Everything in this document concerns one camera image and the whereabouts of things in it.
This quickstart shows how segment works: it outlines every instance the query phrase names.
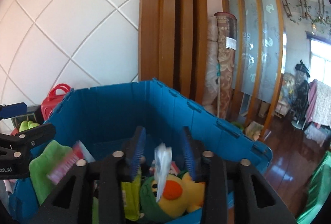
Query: pink garment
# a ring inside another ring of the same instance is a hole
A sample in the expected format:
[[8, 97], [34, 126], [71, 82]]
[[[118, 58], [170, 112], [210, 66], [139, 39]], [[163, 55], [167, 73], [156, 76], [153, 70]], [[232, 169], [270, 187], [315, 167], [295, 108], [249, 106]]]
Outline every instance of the pink garment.
[[315, 103], [317, 98], [317, 80], [315, 79], [313, 82], [309, 84], [309, 86], [310, 86], [310, 90], [308, 92], [309, 107], [306, 112], [307, 122], [312, 121], [312, 117], [315, 111]]

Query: white tiled wall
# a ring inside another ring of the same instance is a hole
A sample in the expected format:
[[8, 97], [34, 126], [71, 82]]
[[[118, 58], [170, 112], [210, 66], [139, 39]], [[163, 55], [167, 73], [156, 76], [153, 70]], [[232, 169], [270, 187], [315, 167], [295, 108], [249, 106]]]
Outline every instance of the white tiled wall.
[[137, 81], [138, 20], [139, 0], [0, 0], [0, 104]]

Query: yellow-green package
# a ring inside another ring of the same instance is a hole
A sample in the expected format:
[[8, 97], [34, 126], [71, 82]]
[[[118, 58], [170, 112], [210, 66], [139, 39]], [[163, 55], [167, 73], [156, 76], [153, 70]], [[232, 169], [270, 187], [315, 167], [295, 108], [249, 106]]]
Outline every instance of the yellow-green package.
[[141, 169], [132, 183], [121, 182], [125, 218], [137, 221], [140, 216], [139, 193], [141, 184]]

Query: blue bristle pad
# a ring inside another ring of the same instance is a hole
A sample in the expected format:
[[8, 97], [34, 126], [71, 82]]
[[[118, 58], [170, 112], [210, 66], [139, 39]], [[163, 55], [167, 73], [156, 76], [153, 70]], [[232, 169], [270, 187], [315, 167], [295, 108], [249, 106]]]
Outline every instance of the blue bristle pad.
[[131, 163], [130, 175], [131, 175], [132, 180], [135, 179], [135, 177], [138, 173], [138, 169], [140, 167], [140, 159], [141, 159], [142, 155], [144, 154], [145, 142], [146, 142], [146, 129], [143, 128], [141, 130], [133, 158], [130, 161], [130, 163]]
[[181, 143], [182, 143], [182, 150], [183, 150], [183, 154], [184, 154], [186, 169], [188, 169], [188, 172], [189, 172], [192, 180], [195, 181], [195, 179], [196, 179], [195, 160], [193, 157], [193, 152], [192, 152], [191, 146], [188, 142], [186, 133], [184, 131], [182, 131], [182, 133], [181, 133]]

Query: window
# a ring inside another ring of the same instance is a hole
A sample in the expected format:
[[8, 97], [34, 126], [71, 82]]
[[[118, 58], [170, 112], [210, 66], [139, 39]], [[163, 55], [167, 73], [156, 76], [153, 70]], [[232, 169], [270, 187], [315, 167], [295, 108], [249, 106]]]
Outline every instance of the window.
[[310, 75], [331, 87], [331, 45], [311, 40]]

